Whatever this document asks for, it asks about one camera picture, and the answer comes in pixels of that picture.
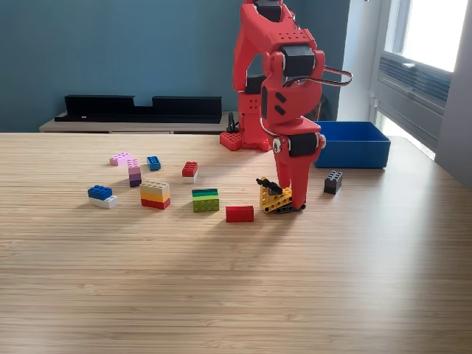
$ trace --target blue lego brick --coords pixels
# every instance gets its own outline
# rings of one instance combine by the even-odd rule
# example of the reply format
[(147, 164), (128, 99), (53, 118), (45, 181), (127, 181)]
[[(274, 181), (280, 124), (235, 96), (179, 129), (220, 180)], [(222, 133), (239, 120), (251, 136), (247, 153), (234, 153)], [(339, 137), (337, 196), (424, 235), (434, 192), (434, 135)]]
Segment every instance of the blue lego brick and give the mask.
[(111, 197), (111, 188), (97, 185), (88, 190), (88, 197), (104, 201)]
[(371, 122), (316, 122), (326, 136), (318, 168), (385, 168), (390, 140)]
[(147, 158), (147, 164), (149, 165), (149, 170), (151, 171), (157, 171), (161, 169), (161, 162), (157, 156), (149, 156)]

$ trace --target blue plastic bin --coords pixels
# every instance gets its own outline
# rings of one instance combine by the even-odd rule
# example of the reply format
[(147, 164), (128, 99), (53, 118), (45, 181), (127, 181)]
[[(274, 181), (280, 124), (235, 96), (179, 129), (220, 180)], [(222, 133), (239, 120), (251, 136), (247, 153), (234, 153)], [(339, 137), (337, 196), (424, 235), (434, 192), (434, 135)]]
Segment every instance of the blue plastic bin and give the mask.
[(316, 122), (327, 144), (315, 162), (318, 168), (384, 168), (390, 140), (371, 122)]

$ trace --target stacked lego bricks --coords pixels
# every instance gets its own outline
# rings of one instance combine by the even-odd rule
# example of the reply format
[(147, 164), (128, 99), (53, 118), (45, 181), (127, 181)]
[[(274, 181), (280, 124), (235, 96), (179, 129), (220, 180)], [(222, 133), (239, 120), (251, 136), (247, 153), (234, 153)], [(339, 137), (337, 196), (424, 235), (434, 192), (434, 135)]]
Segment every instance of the stacked lego bricks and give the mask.
[(112, 195), (111, 188), (98, 185), (88, 190), (88, 200), (90, 204), (106, 209), (111, 209), (118, 203), (118, 197)]
[(196, 162), (187, 162), (182, 169), (182, 177), (185, 183), (195, 183), (198, 176), (198, 164)]
[(143, 181), (139, 187), (141, 205), (164, 210), (170, 205), (170, 187), (168, 183)]
[(138, 187), (142, 183), (141, 165), (139, 160), (128, 160), (128, 175), (130, 176), (130, 187)]
[(217, 212), (220, 209), (218, 190), (193, 190), (194, 212)]

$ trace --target green lego brick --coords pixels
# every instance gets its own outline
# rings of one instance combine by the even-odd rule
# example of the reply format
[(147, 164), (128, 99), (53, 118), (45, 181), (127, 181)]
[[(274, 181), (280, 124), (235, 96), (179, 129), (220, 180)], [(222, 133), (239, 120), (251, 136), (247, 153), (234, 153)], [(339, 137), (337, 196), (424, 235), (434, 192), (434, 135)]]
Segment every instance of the green lego brick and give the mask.
[(218, 195), (218, 190), (193, 190), (192, 196), (199, 197), (202, 195)]
[(210, 201), (193, 201), (194, 212), (217, 212), (220, 209), (220, 201), (212, 199)]
[(217, 195), (202, 195), (198, 197), (192, 197), (193, 201), (212, 201), (212, 200), (219, 200), (220, 197)]

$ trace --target red robotic arm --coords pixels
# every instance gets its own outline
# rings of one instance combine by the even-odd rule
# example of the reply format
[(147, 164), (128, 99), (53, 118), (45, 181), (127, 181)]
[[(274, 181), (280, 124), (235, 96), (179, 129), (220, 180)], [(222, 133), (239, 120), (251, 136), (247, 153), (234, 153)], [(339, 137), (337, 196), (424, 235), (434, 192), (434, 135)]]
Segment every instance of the red robotic arm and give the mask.
[[(325, 54), (307, 29), (300, 29), (283, 0), (243, 0), (241, 29), (235, 48), (233, 86), (243, 148), (273, 148), (282, 188), (292, 188), (293, 207), (306, 202), (308, 174), (326, 140), (319, 125), (303, 117), (322, 95)], [(263, 55), (261, 77), (248, 77), (254, 56)]]

